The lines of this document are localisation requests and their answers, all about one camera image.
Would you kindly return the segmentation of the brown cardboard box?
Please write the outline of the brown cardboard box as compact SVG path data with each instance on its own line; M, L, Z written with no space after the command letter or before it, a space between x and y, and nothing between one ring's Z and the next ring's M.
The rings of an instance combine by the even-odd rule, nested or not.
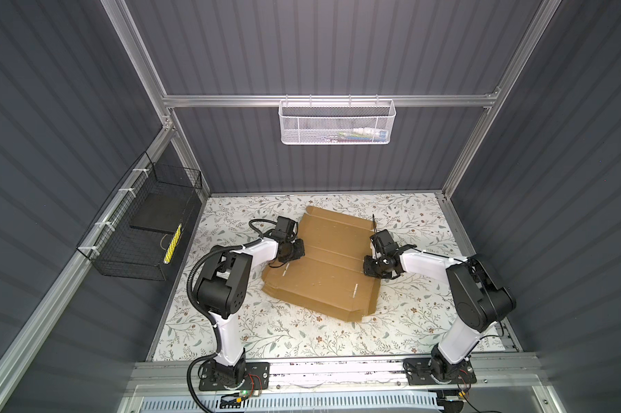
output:
M361 322L376 312L381 288L381 280L364 274L372 234L370 220L308 206L298 234L304 256L280 268L266 268L262 291L316 313Z

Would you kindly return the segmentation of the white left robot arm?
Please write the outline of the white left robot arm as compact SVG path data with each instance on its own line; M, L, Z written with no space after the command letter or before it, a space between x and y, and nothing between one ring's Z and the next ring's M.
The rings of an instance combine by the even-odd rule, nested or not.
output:
M301 239L279 242L262 237L241 245L217 245L196 261L188 275L186 295L193 308L211 323L218 364L232 368L245 353L238 337L237 313L246 299L253 266L270 262L286 265L304 255Z

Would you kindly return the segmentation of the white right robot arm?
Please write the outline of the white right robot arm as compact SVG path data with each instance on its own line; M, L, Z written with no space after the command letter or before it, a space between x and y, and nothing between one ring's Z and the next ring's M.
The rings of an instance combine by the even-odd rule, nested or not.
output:
M496 269L482 256L447 257L402 248L391 254L374 252L364 259L364 274L393 280L405 273L426 275L447 284L457 318L432 348L428 370L446 382L465 369L467 358L486 332L516 306L516 299Z

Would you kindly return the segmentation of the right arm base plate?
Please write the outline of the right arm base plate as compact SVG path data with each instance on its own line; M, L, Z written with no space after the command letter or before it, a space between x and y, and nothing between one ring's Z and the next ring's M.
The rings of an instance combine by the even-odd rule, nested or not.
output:
M403 360L403 373L410 385L474 385L477 376L468 358L450 364L440 357Z

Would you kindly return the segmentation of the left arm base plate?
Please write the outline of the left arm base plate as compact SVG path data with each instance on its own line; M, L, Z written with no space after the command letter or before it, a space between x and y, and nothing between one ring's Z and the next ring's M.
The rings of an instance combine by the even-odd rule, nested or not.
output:
M200 368L197 389L202 392L267 390L270 367L267 362L240 361L236 366L224 366L207 361Z

